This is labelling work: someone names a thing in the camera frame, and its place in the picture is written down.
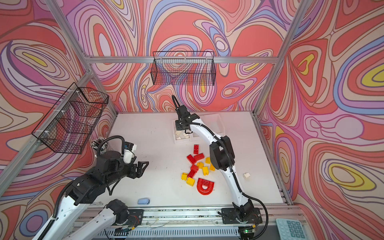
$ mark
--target white table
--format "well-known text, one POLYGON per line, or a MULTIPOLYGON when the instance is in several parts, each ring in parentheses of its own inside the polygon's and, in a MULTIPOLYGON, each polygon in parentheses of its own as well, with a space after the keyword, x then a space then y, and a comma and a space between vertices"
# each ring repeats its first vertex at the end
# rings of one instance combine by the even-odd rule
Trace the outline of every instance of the white table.
MULTIPOLYGON (((250 113, 219 114, 225 134, 232 142, 235 166, 244 192, 265 204, 283 203, 250 113), (251 175, 247 180, 243 178, 245 172, 251 175)), ((203 140, 175 144, 172 133, 175 119, 175 113, 118 114, 110 136, 121 135, 127 142, 137 144, 136 162, 149 161, 149 166, 141 178, 121 179, 113 195, 109 196, 106 191, 96 198, 94 207, 103 206, 113 199, 119 199, 129 207, 137 207, 140 206, 137 200, 145 197, 151 201, 146 205, 148 207, 232 204, 229 188, 218 170, 210 171, 207 176, 203 176, 202 170, 199 170, 194 177, 196 182, 193 187, 181 179, 183 172, 190 171, 191 164, 186 156, 193 155, 193 145, 199 144, 199 152, 206 157, 209 156, 209 146, 203 140), (215 182, 211 194, 202 195, 197 191, 199 177, 215 182)), ((119 139, 109 143, 114 150, 120 151, 119 139)))

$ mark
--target colorful wallpaper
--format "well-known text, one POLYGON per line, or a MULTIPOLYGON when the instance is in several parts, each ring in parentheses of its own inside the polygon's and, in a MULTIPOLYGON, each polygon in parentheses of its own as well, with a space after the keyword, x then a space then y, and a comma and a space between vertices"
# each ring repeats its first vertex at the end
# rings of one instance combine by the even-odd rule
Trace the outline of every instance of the colorful wallpaper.
POLYGON ((258 119, 316 239, 384 239, 384 1, 315 0, 258 119))
MULTIPOLYGON (((0 170, 84 69, 40 0, 0 1, 0 170)), ((106 136, 109 109, 92 137, 106 136)), ((56 154, 42 145, 0 198, 0 240, 31 239, 63 186, 93 164, 93 150, 56 154)))
POLYGON ((152 51, 178 50, 179 45, 191 51, 214 50, 217 56, 255 56, 265 50, 269 50, 266 56, 276 56, 298 1, 73 0, 60 4, 91 56, 151 56, 152 51))
POLYGON ((272 64, 231 63, 215 86, 153 85, 151 64, 97 63, 99 76, 118 112, 174 111, 172 94, 190 111, 251 111, 272 64))

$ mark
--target yellow toy block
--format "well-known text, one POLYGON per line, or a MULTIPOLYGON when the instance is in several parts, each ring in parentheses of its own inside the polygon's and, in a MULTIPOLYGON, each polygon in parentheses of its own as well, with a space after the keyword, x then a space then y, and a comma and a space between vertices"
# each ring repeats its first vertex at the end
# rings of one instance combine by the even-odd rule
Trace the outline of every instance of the yellow toy block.
POLYGON ((187 180, 187 175, 188 175, 188 173, 183 172, 183 174, 181 175, 181 179, 186 181, 187 180))
POLYGON ((197 165, 199 168, 203 168, 203 167, 204 167, 204 163, 202 163, 202 162, 198 162, 196 165, 197 165))
POLYGON ((208 171, 208 167, 203 167, 203 175, 208 175, 209 174, 209 171, 208 171))
POLYGON ((193 185, 195 184, 195 180, 194 180, 193 178, 190 178, 190 177, 189 177, 189 178, 187 179, 187 184, 193 187, 193 185))

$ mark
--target black wire basket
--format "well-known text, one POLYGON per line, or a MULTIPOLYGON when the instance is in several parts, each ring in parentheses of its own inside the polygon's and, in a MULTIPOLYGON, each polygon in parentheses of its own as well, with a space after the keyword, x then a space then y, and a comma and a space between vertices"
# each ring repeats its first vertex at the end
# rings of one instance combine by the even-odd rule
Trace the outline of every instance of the black wire basket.
POLYGON ((39 125, 36 126, 32 135, 53 152, 81 154, 108 104, 108 99, 107 94, 93 88, 77 87, 53 121, 38 134, 35 130, 39 125))
POLYGON ((154 51, 153 85, 214 86, 214 54, 212 51, 154 51))

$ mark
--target black mounting plate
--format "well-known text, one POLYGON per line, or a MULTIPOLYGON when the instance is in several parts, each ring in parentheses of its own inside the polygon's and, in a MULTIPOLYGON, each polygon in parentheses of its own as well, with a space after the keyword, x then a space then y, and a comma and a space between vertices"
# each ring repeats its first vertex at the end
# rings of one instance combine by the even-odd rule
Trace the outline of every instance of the black mounting plate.
POLYGON ((128 221, 124 225, 129 225, 129 226, 141 225, 144 210, 143 209, 127 209, 127 211, 129 211, 129 217, 128 217, 128 221))
MULTIPOLYGON (((228 217, 222 216, 222 220, 224 224, 239 224, 239 222, 236 221, 237 214, 235 213, 234 208, 223 208, 221 209, 221 213, 229 217, 228 218, 228 217)), ((247 223, 255 224, 256 226, 259 225, 260 223, 263 223, 260 209, 255 207, 252 213, 243 222, 245 221, 247 221, 247 223)))

